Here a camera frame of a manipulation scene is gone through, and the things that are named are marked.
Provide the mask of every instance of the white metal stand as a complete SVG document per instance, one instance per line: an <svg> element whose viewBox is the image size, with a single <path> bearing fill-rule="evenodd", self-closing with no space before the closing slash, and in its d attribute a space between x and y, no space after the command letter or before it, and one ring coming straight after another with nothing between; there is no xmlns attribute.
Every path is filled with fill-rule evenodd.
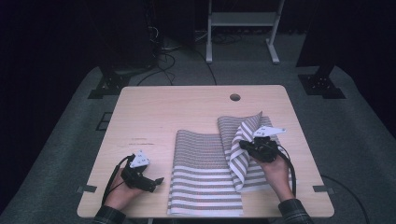
<svg viewBox="0 0 396 224"><path fill-rule="evenodd" d="M279 25L285 0L280 0L277 12L212 12L212 0L209 0L209 16L207 19L206 62L212 63L212 27L214 26L272 26L270 38L266 44L274 64L279 64L274 47L277 26Z"/></svg>

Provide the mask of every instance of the plaid sleeve cuff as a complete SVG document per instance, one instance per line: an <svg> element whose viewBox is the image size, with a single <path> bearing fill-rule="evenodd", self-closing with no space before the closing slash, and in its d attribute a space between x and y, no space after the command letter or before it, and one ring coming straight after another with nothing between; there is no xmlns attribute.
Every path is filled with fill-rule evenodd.
<svg viewBox="0 0 396 224"><path fill-rule="evenodd" d="M103 205L96 217L93 219L94 224L121 224L125 219L125 214L117 209Z"/></svg>
<svg viewBox="0 0 396 224"><path fill-rule="evenodd" d="M298 199L289 199L280 203L279 211L286 224L314 223Z"/></svg>

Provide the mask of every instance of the gray floor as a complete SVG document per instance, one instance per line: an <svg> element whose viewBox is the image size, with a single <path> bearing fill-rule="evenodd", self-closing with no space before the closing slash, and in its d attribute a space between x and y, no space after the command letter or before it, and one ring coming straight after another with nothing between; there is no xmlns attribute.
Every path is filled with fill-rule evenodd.
<svg viewBox="0 0 396 224"><path fill-rule="evenodd" d="M304 92L298 74L312 74L316 67L296 68L304 35L278 35L276 50L281 64L273 65L264 36L246 35L237 43L214 46L210 65L218 85L283 85L291 99L319 171L348 187L359 198L371 223L396 223L396 141L359 94L353 80L340 68L331 79L346 99L323 99ZM176 43L170 41L167 47ZM205 55L205 45L196 48ZM208 66L193 50L169 53L176 59L168 70L174 85L214 85ZM161 56L160 66L172 63ZM156 69L131 78L136 85ZM78 217L81 194L105 132L96 125L111 112L117 96L87 99L101 73L94 68L86 76L53 130L30 174L0 217L0 223L90 223ZM170 85L164 73L140 85ZM363 212L351 194L324 178L335 193L335 214L315 218L316 223L365 223Z"/></svg>

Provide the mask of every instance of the folded cloth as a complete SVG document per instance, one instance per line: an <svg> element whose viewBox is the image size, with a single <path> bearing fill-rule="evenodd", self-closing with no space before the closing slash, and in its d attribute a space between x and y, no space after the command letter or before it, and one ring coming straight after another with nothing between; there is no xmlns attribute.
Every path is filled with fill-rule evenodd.
<svg viewBox="0 0 396 224"><path fill-rule="evenodd" d="M239 217L235 191L219 134L177 132L168 214Z"/></svg>
<svg viewBox="0 0 396 224"><path fill-rule="evenodd" d="M177 132L169 215L238 217L240 192L271 188L260 165L239 147L262 125L272 126L269 118L220 117L218 124L220 134Z"/></svg>

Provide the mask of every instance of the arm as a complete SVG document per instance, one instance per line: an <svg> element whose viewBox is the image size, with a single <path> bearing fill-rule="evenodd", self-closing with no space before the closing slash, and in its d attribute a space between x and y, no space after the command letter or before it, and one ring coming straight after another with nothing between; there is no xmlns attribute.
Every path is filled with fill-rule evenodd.
<svg viewBox="0 0 396 224"><path fill-rule="evenodd" d="M120 169L111 185L105 204L99 209L92 223L120 224L125 219L121 212L134 198L143 192L142 189L130 189L123 183Z"/></svg>
<svg viewBox="0 0 396 224"><path fill-rule="evenodd" d="M262 162L253 158L265 173L265 178L280 200L279 211L286 224L313 223L301 202L291 192L289 184L289 167L285 161L276 156L273 162Z"/></svg>

